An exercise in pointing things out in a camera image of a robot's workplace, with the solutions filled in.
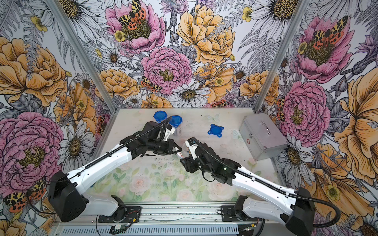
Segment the blue lid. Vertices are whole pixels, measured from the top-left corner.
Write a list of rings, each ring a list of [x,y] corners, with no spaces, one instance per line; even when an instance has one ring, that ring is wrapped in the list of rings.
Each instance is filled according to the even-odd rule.
[[[182,124],[182,122],[183,122],[183,119],[181,116],[174,115],[171,117],[169,124],[174,128],[178,128]]]
[[[155,119],[156,122],[160,123],[167,119],[168,115],[165,111],[157,111],[154,113],[153,118]]]
[[[223,126],[215,125],[215,124],[210,124],[210,129],[207,132],[209,135],[215,135],[218,138],[222,137],[222,132],[224,130]]]

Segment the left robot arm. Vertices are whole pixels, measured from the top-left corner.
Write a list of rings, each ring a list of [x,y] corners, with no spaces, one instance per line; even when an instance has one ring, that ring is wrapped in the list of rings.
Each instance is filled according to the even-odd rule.
[[[182,148],[170,138],[176,128],[169,120],[147,122],[142,131],[122,139],[113,149],[90,163],[68,173],[53,175],[48,190],[48,201],[62,222],[80,216],[103,216],[121,222],[127,216],[124,202],[117,196],[91,197],[87,191],[97,181],[137,157],[179,154]]]

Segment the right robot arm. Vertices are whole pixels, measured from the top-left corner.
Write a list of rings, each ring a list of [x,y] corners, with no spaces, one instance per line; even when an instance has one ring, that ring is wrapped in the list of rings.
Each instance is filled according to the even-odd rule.
[[[260,198],[253,200],[247,196],[239,197],[234,205],[237,217],[244,220],[262,218],[283,224],[297,236],[310,236],[314,230],[315,204],[307,189],[297,190],[268,181],[239,163],[220,158],[205,143],[192,137],[185,145],[190,155],[181,159],[189,173],[200,170],[209,173],[220,184],[241,188]]]

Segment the silver metal case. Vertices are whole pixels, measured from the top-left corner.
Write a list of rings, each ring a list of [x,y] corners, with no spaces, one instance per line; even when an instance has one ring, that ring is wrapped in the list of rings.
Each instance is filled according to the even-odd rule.
[[[278,156],[288,141],[265,113],[245,116],[239,132],[255,161]]]

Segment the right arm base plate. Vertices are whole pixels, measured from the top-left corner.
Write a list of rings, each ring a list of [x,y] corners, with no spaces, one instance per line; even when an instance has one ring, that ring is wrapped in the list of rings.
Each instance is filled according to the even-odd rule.
[[[223,205],[217,210],[217,214],[221,216],[222,222],[252,222],[255,221],[255,218],[247,216],[242,211],[237,211],[234,209],[234,206]]]

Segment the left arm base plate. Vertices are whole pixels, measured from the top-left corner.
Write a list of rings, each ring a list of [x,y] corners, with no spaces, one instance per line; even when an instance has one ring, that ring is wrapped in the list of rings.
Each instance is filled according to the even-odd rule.
[[[138,223],[141,217],[142,207],[126,206],[119,207],[111,216],[100,215],[98,223]]]

